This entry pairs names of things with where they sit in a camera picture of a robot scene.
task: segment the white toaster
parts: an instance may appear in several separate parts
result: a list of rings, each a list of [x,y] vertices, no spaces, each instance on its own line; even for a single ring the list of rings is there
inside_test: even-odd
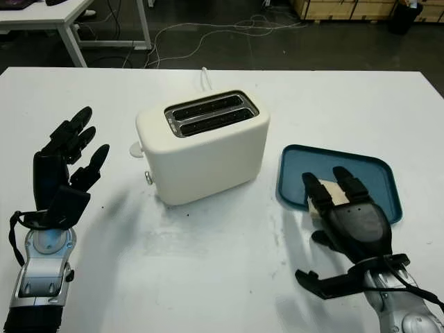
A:
[[[242,91],[211,93],[137,115],[142,150],[168,205],[215,194],[259,173],[268,112]]]

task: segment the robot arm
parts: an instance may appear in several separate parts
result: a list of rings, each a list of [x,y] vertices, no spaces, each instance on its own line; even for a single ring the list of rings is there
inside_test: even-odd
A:
[[[410,263],[406,255],[393,254],[391,228],[382,209],[348,170],[337,166],[333,172],[349,203],[334,205],[330,193],[315,175],[302,175],[323,227],[311,237],[343,253],[355,265],[347,274],[324,280],[319,280],[313,271],[307,274],[297,270],[298,282],[324,300],[364,292],[377,312],[382,333],[444,333],[443,324],[424,300],[438,304],[443,311],[444,304],[417,286],[406,270]]]
[[[9,241],[22,267],[4,325],[6,333],[57,332],[74,279],[68,259],[76,245],[74,227],[85,210],[87,190],[100,178],[100,168],[109,151],[100,147],[90,164],[71,177],[67,165],[74,164],[95,135],[95,128],[83,130],[92,110],[82,109],[71,121],[51,134],[51,141],[34,155],[33,187],[37,211],[15,212],[10,219]],[[25,238],[26,261],[17,248],[17,223],[30,229]]]

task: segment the concrete floor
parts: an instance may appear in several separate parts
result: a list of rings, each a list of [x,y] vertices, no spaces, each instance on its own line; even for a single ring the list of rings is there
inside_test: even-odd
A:
[[[117,8],[118,0],[110,0]],[[122,0],[119,21],[122,39],[141,39],[135,4]],[[82,25],[82,32],[91,37],[90,29],[100,39],[111,38],[114,22],[106,0],[96,0],[92,9],[98,17]],[[270,22],[294,24],[294,16],[286,0],[275,0],[273,7],[261,8],[260,0],[157,0],[148,10],[151,38],[167,26],[184,22],[206,24],[234,24],[263,15]],[[226,29],[206,37],[193,56],[180,60],[161,61],[159,68],[199,69],[338,69],[421,71],[444,96],[444,25],[415,24],[405,36],[390,34],[385,23],[323,22],[308,23],[273,31]],[[217,27],[179,26],[165,31],[157,39],[161,58],[178,57],[196,49],[202,36],[221,30]],[[9,66],[72,66],[72,62],[57,34],[18,33],[11,41],[0,43],[0,71]],[[86,49],[84,56],[91,67],[141,68],[146,51],[128,49]],[[157,59],[153,53],[149,62]]]

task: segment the wooden crate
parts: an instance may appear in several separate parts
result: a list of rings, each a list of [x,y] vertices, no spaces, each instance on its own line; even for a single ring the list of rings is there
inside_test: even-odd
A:
[[[338,1],[311,1],[295,0],[294,10],[301,19],[350,19],[354,3],[351,0]]]
[[[416,17],[415,22],[441,22],[444,13],[444,6],[429,5],[424,3],[422,12]]]
[[[398,0],[291,0],[301,19],[385,20]],[[419,0],[424,6],[416,22],[444,23],[444,0]]]
[[[353,12],[352,19],[388,19],[395,2],[363,2],[359,1]]]

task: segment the white desk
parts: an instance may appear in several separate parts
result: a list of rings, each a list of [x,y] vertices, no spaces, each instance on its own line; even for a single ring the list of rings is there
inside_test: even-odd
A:
[[[135,116],[201,90],[199,71],[11,68],[0,77],[0,321],[19,266],[7,240],[15,210],[34,208],[32,159],[51,131],[85,105],[97,135],[78,165],[111,145],[102,178],[76,226],[76,269],[62,333],[379,331],[363,295],[321,301],[296,284],[350,263],[309,241],[307,215],[275,197],[282,149],[304,144],[382,158],[404,217],[393,249],[444,298],[444,100],[419,73],[210,71],[214,89],[249,89],[271,113],[264,162],[248,184],[180,207],[149,187],[145,160],[129,155]],[[25,230],[18,229],[18,239]],[[443,318],[437,307],[434,313]]]
[[[52,30],[56,29],[77,67],[86,67],[80,46],[144,46],[151,48],[148,23],[143,0],[137,0],[144,41],[81,41],[72,27],[74,20],[93,0],[67,0],[55,6],[44,1],[36,2],[23,10],[0,10],[0,29],[3,30]]]

